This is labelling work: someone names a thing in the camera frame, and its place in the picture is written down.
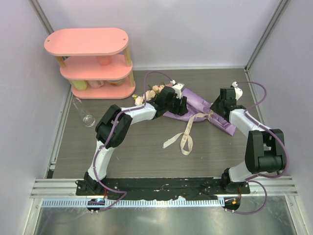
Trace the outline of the cream printed ribbon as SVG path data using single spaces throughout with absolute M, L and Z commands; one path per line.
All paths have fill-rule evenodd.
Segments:
M 206 118 L 207 120 L 210 120 L 211 117 L 213 116 L 214 112 L 210 111 L 209 113 L 205 114 L 205 113 L 197 113 L 195 115 L 193 115 L 187 125 L 186 128 L 184 130 L 184 132 L 181 133 L 177 133 L 176 135 L 174 135 L 172 138 L 168 139 L 167 141 L 165 141 L 163 143 L 163 149 L 169 147 L 170 145 L 172 145 L 174 142 L 176 142 L 178 140 L 178 138 L 180 136 L 182 136 L 181 141 L 180 141 L 180 150 L 181 153 L 185 156 L 188 156 L 192 149 L 193 149 L 193 139 L 190 136 L 190 131 L 193 125 L 193 122 L 195 120 L 195 118 Z

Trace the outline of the pink flower bouquet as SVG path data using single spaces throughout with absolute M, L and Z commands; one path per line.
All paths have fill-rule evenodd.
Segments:
M 149 86 L 149 89 L 143 95 L 133 94 L 132 99 L 134 100 L 135 106 L 142 105 L 145 102 L 156 98 L 166 86 L 171 87 L 172 84 L 161 83 L 160 85 Z

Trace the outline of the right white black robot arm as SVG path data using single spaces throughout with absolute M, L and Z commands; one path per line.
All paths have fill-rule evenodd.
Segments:
M 272 173 L 283 172 L 289 166 L 284 143 L 284 133 L 271 129 L 255 119 L 237 101 L 243 91 L 237 83 L 220 89 L 220 95 L 211 105 L 211 110 L 237 127 L 246 137 L 245 159 L 237 166 L 227 168 L 221 176 L 221 188 L 226 193 L 238 193 L 248 180 L 257 176 L 278 178 Z

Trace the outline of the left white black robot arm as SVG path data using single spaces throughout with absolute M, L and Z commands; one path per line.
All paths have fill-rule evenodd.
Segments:
M 100 195 L 103 179 L 114 150 L 123 142 L 132 124 L 153 120 L 166 112 L 183 116 L 187 114 L 187 97 L 182 95 L 183 84 L 165 86 L 157 97 L 146 104 L 130 108 L 112 105 L 96 125 L 96 151 L 91 166 L 83 180 L 76 181 L 78 195 Z

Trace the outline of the purple pink wrapping paper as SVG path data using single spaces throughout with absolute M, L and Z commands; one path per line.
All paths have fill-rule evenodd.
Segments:
M 182 91 L 182 95 L 187 97 L 187 110 L 188 110 L 187 114 L 183 116 L 179 116 L 179 115 L 174 115 L 170 112 L 166 112 L 163 115 L 164 117 L 188 122 L 192 116 L 198 113 L 202 113 L 202 114 L 210 113 L 211 111 L 210 107 L 212 104 L 207 102 L 203 98 L 201 98 L 199 95 L 197 95 L 193 91 L 185 88 Z M 225 131 L 231 136 L 233 136 L 235 133 L 236 127 L 230 124 L 229 122 L 227 122 L 224 118 L 222 118 L 218 114 L 213 114 L 210 117 L 209 122 L 215 125 L 216 127 L 220 128 L 221 130 Z

